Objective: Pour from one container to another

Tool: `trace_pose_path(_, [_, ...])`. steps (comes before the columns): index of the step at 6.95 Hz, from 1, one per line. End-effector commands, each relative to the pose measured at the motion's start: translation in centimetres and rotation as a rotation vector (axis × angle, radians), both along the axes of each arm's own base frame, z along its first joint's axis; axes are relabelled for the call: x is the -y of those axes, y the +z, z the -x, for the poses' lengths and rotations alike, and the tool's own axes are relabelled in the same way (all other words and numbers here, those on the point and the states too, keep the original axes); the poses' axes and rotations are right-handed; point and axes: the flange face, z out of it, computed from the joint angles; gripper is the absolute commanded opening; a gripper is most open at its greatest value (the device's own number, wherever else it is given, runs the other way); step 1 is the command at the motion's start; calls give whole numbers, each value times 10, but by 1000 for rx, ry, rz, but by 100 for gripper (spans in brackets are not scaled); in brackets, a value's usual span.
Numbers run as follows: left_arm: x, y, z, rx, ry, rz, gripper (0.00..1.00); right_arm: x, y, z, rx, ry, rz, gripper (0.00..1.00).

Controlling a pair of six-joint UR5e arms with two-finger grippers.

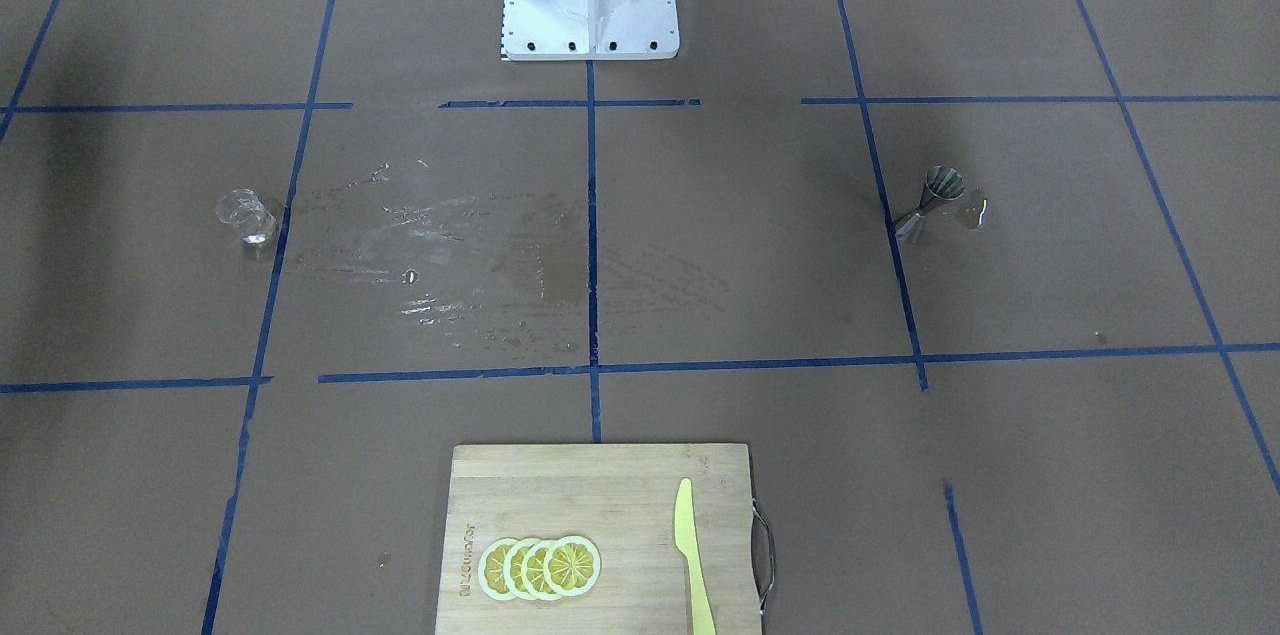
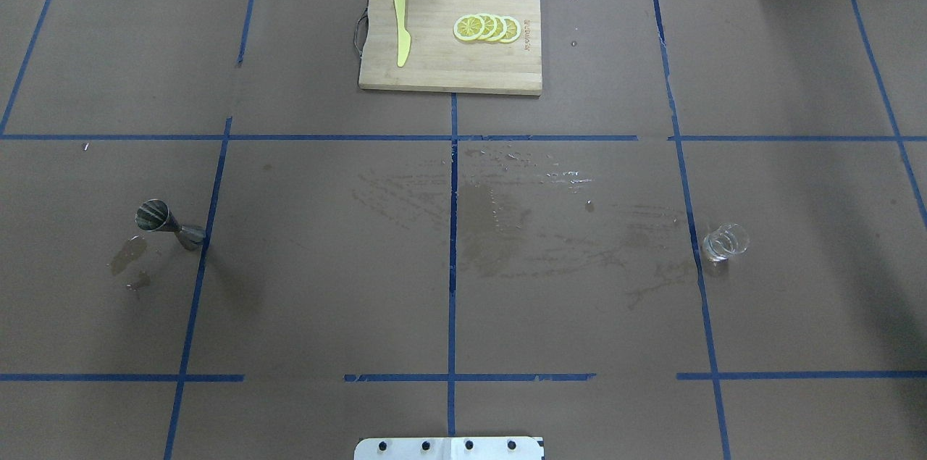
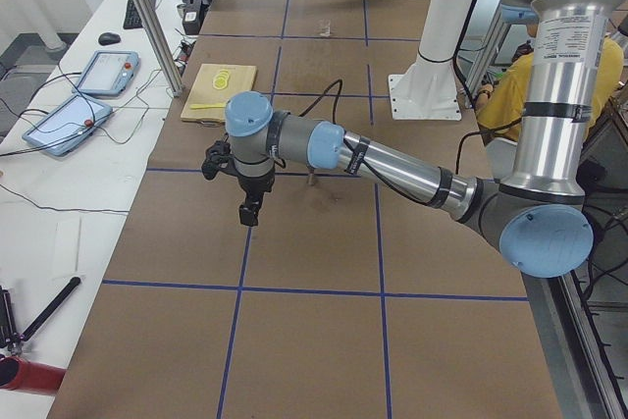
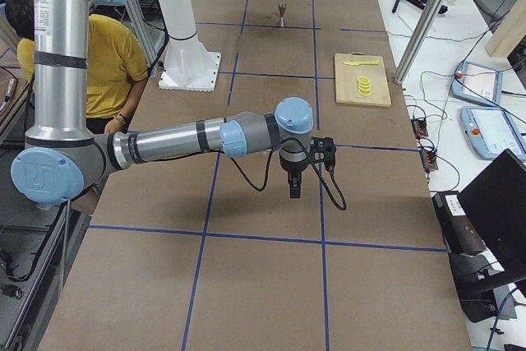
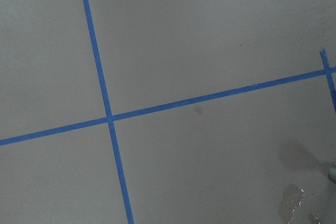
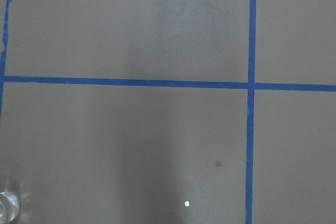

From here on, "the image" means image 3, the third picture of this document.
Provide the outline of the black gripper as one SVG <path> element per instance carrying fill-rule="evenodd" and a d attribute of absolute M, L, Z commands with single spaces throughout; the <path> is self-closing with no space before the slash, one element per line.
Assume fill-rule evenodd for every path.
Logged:
<path fill-rule="evenodd" d="M 265 193 L 270 193 L 274 185 L 274 173 L 268 172 L 262 176 L 251 177 L 238 176 L 238 184 L 245 192 L 245 202 L 249 207 L 240 204 L 238 214 L 240 222 L 245 226 L 256 227 L 259 225 L 259 213 L 263 204 Z"/>

